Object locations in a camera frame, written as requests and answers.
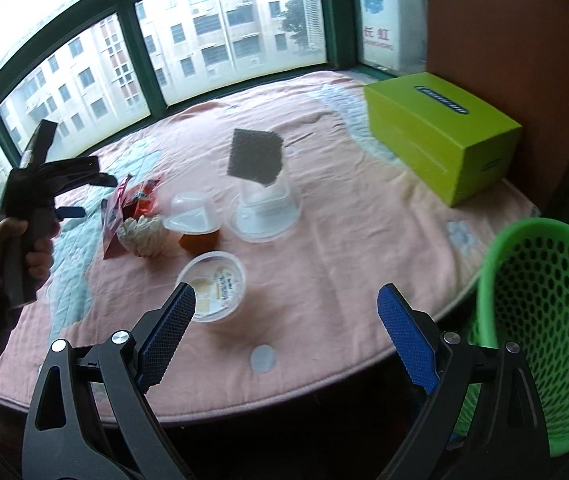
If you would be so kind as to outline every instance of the green basket rim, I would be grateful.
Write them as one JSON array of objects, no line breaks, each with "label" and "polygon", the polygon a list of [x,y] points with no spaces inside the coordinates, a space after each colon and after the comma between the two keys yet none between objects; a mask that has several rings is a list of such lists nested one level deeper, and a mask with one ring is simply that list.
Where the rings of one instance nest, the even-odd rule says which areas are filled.
[{"label": "green basket rim", "polygon": [[[561,228],[569,235],[569,225],[551,218],[527,218],[515,222],[504,228],[493,240],[485,261],[482,265],[479,284],[477,287],[477,344],[490,348],[498,347],[497,333],[495,331],[495,314],[493,304],[493,288],[495,285],[496,269],[499,268],[504,248],[508,241],[530,226],[547,226]],[[569,433],[561,437],[549,438],[551,456],[560,456],[569,452]]]}]

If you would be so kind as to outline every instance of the metal screw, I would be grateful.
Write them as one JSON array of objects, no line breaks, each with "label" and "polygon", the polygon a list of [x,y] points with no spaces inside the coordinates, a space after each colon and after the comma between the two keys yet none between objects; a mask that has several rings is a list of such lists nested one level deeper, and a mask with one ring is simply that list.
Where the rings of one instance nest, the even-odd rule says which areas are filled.
[{"label": "metal screw", "polygon": [[129,341],[129,333],[126,330],[118,330],[115,334],[111,336],[111,341],[117,345],[121,345]]},{"label": "metal screw", "polygon": [[461,341],[459,334],[455,332],[445,332],[444,340],[450,345],[456,345]]},{"label": "metal screw", "polygon": [[506,344],[506,349],[512,354],[517,354],[518,352],[520,352],[520,345],[518,345],[513,341],[509,341]]},{"label": "metal screw", "polygon": [[51,344],[51,350],[54,352],[62,352],[67,347],[67,342],[64,339],[56,339]]}]

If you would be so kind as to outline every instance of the red snack wrapper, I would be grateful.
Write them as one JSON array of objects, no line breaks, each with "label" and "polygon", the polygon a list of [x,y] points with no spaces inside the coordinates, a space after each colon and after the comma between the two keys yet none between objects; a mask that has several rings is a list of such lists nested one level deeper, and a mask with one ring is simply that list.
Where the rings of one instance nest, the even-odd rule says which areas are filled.
[{"label": "red snack wrapper", "polygon": [[124,220],[127,218],[139,220],[143,215],[149,218],[155,214],[155,188],[159,183],[159,178],[151,178],[127,190],[124,195],[124,203],[122,204]]},{"label": "red snack wrapper", "polygon": [[124,250],[118,241],[116,236],[116,231],[124,222],[124,216],[122,215],[122,205],[124,204],[124,195],[126,191],[126,185],[129,183],[132,176],[129,174],[124,179],[112,195],[103,200],[102,206],[102,250],[103,259],[111,258],[119,253],[119,250]]}]

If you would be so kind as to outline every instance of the green tissue box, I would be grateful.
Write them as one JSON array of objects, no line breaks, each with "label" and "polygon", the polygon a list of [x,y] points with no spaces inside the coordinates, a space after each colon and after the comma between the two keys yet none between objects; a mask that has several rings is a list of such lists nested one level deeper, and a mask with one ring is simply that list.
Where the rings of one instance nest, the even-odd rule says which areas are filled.
[{"label": "green tissue box", "polygon": [[522,127],[482,99],[429,73],[364,87],[369,124],[450,206],[501,179]]}]

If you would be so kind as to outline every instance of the tree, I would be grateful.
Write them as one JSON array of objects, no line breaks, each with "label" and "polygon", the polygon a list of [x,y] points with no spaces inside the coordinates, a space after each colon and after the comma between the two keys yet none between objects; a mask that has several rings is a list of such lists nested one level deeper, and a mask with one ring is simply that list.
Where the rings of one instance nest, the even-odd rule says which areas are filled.
[{"label": "tree", "polygon": [[293,41],[300,48],[306,50],[309,47],[309,37],[307,35],[307,20],[304,16],[303,0],[286,0],[284,9],[282,30],[292,32]]}]

